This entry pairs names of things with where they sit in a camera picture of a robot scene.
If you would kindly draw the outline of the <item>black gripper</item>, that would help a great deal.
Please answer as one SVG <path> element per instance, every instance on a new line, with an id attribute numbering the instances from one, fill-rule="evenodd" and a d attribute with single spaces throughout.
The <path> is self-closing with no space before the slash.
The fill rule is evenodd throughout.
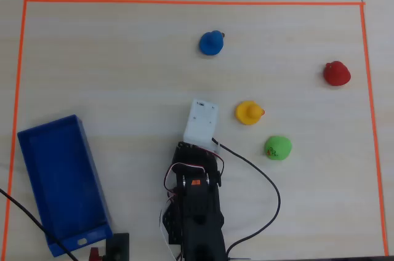
<path id="1" fill-rule="evenodd" d="M 178 187 L 184 179 L 205 177 L 209 183 L 222 186 L 224 160 L 215 152 L 186 142 L 179 142 L 175 148 L 171 171 L 175 174 Z"/>

